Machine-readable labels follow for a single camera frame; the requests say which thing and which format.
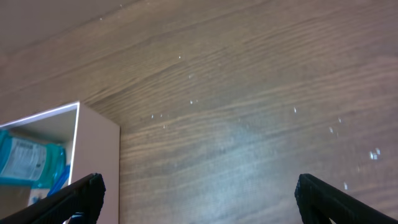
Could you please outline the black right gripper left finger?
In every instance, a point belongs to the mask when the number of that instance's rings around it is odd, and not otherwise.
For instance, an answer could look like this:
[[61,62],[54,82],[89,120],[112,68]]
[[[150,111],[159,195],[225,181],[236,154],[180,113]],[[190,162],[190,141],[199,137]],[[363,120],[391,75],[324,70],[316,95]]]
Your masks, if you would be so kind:
[[104,204],[106,187],[98,173],[62,188],[27,208],[9,215],[1,224],[96,224]]

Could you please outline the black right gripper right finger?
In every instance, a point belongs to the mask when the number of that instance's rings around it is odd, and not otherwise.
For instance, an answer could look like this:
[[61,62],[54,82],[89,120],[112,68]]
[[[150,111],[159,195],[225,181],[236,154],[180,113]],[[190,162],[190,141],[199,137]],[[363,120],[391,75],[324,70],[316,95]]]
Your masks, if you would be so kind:
[[397,224],[311,174],[299,175],[295,199],[304,224]]

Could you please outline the blue disposable razor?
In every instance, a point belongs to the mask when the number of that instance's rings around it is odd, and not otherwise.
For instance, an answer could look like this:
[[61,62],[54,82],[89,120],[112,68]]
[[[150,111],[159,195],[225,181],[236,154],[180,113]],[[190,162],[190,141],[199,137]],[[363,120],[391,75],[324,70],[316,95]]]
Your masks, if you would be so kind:
[[63,187],[65,182],[69,179],[69,175],[70,175],[70,165],[66,165],[58,180],[53,184],[52,188],[49,190],[47,196],[51,196],[57,193]]

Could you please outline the blue mouthwash bottle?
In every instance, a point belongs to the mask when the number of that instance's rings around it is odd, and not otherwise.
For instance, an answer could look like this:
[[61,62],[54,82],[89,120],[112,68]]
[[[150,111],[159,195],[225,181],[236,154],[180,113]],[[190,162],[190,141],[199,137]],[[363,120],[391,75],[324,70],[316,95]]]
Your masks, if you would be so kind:
[[1,183],[50,189],[66,166],[65,149],[1,131]]

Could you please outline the white cardboard box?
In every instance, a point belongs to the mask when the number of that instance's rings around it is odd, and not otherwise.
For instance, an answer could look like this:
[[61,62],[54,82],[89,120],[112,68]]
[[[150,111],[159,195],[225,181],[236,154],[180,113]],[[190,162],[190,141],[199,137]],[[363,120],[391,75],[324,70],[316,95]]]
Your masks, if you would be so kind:
[[91,173],[102,175],[104,204],[98,223],[119,221],[120,127],[79,101],[1,125],[12,135],[64,147],[68,186]]

